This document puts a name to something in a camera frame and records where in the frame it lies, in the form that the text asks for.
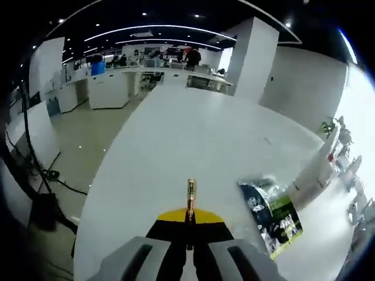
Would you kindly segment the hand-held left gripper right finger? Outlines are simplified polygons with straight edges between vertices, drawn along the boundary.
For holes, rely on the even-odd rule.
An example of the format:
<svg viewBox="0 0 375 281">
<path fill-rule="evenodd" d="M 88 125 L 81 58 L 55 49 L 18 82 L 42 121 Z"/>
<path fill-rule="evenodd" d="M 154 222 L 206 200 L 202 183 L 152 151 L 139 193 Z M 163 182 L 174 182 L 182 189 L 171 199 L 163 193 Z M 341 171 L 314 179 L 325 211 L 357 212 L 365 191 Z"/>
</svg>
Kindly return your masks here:
<svg viewBox="0 0 375 281">
<path fill-rule="evenodd" d="M 284 280 L 276 263 L 244 239 L 235 239 L 224 220 L 195 209 L 193 263 L 199 280 Z"/>
</svg>

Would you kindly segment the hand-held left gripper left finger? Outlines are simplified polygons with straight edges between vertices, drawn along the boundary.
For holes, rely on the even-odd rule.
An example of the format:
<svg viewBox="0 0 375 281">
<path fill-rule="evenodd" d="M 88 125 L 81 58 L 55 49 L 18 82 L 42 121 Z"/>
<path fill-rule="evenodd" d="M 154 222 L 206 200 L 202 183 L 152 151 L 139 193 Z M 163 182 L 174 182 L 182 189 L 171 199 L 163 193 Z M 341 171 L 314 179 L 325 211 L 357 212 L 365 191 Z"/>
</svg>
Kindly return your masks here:
<svg viewBox="0 0 375 281">
<path fill-rule="evenodd" d="M 147 234 L 107 255 L 89 280 L 180 280 L 186 264 L 186 208 L 159 215 Z"/>
</svg>

